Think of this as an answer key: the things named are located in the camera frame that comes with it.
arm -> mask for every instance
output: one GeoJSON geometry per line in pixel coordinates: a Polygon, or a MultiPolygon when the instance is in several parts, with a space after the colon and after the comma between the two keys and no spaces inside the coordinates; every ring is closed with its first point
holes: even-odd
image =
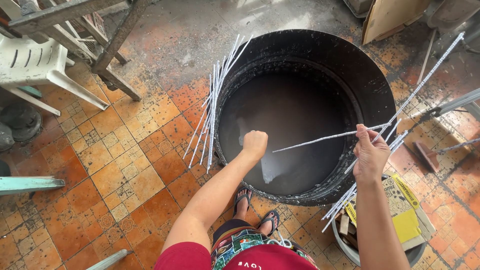
{"type": "Polygon", "coordinates": [[[205,183],[187,204],[173,224],[162,252],[180,242],[196,242],[210,252],[208,229],[222,214],[243,177],[264,155],[267,139],[267,134],[261,131],[245,135],[240,154],[205,183]]]}
{"type": "Polygon", "coordinates": [[[354,153],[359,160],[353,174],[357,182],[357,239],[362,269],[409,270],[382,186],[390,149],[382,137],[371,143],[377,132],[366,131],[363,125],[357,125],[357,131],[359,142],[354,153]]]}

black flip-flop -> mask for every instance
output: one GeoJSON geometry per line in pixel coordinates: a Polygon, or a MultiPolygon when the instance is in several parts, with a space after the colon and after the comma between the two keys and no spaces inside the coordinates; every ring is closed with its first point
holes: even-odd
{"type": "Polygon", "coordinates": [[[262,224],[264,224],[265,222],[268,222],[268,221],[271,221],[272,222],[272,230],[270,231],[270,233],[267,235],[268,237],[272,236],[273,232],[278,228],[278,224],[280,224],[280,215],[278,214],[278,212],[276,210],[272,210],[272,211],[269,211],[265,216],[264,216],[264,219],[262,219],[262,222],[260,223],[260,226],[262,224]],[[270,213],[273,213],[273,217],[271,218],[267,218],[268,215],[270,215],[270,213]],[[274,217],[276,217],[276,220],[277,220],[277,225],[275,226],[275,220],[274,220],[274,217]]]}
{"type": "Polygon", "coordinates": [[[250,209],[250,200],[252,199],[253,192],[252,192],[252,196],[248,196],[249,191],[251,191],[251,190],[246,188],[246,187],[243,187],[243,188],[239,189],[237,194],[235,195],[235,203],[233,204],[234,205],[234,207],[233,207],[233,216],[234,217],[237,214],[237,203],[245,197],[247,198],[247,201],[248,201],[247,211],[248,211],[248,209],[250,209]],[[247,190],[247,192],[245,194],[241,195],[240,197],[238,197],[238,194],[240,193],[240,191],[245,190],[245,189],[247,190]]]}

orange tile floor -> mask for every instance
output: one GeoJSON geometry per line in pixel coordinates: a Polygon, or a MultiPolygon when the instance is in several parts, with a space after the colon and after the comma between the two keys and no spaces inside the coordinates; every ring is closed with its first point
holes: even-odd
{"type": "MultiPolygon", "coordinates": [[[[342,37],[358,40],[359,32],[350,29],[342,37]]],[[[141,102],[120,90],[107,90],[77,62],[67,68],[67,74],[112,106],[100,111],[63,89],[41,86],[44,101],[61,110],[62,116],[42,111],[43,130],[38,138],[0,154],[13,175],[54,175],[66,183],[58,190],[0,197],[0,235],[4,235],[0,270],[84,270],[122,248],[133,253],[113,268],[151,269],[181,210],[219,170],[215,167],[207,174],[199,164],[199,153],[191,169],[182,160],[185,152],[186,160],[193,155],[188,142],[208,92],[207,81],[198,77],[180,86],[169,81],[165,90],[164,82],[157,81],[141,61],[133,39],[121,49],[132,62],[123,68],[114,66],[143,95],[141,102]]],[[[409,86],[416,82],[420,67],[398,75],[408,53],[394,45],[395,39],[387,39],[384,49],[376,43],[362,49],[385,72],[399,104],[412,91],[409,86]]],[[[480,147],[440,156],[442,170],[432,173],[412,146],[421,139],[440,149],[480,134],[480,123],[468,113],[451,112],[439,119],[425,115],[439,101],[461,94],[457,86],[465,82],[446,82],[444,71],[452,61],[441,66],[399,116],[403,121],[398,130],[407,129],[410,134],[385,168],[405,178],[438,230],[416,270],[480,266],[480,147]]],[[[232,202],[212,226],[210,236],[231,218],[232,202]]],[[[321,233],[326,207],[296,207],[254,196],[247,221],[257,225],[270,209],[281,214],[282,235],[304,246],[321,269],[355,268],[335,245],[331,228],[321,233]]]]}

foot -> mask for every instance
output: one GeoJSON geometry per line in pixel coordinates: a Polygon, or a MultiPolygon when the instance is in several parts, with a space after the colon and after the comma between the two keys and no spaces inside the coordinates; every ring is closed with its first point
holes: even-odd
{"type": "MultiPolygon", "coordinates": [[[[247,189],[244,189],[237,194],[237,198],[242,196],[243,194],[248,192],[248,197],[252,196],[252,191],[247,189]]],[[[245,220],[245,216],[247,215],[247,209],[248,209],[248,200],[246,197],[243,197],[238,203],[237,203],[237,214],[233,217],[234,219],[238,220],[245,220]]]]}
{"type": "MultiPolygon", "coordinates": [[[[273,215],[273,212],[271,212],[270,214],[268,214],[266,216],[266,218],[272,218],[274,215],[273,215]]],[[[275,222],[275,227],[278,227],[278,219],[276,217],[273,217],[273,221],[275,222]]],[[[267,222],[264,222],[260,225],[260,227],[258,228],[258,231],[265,234],[265,235],[269,235],[272,231],[272,222],[271,221],[267,221],[267,222]]]]}

bucket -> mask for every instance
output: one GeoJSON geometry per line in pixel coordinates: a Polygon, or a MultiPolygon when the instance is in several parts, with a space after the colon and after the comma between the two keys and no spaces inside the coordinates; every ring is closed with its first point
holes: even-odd
{"type": "Polygon", "coordinates": [[[344,173],[355,158],[355,135],[272,151],[353,131],[358,123],[380,125],[395,112],[385,76],[358,47],[319,31],[277,31],[253,38],[226,75],[214,145],[227,164],[245,133],[265,131],[265,156],[242,183],[280,203],[332,204],[355,181],[344,173]]]}

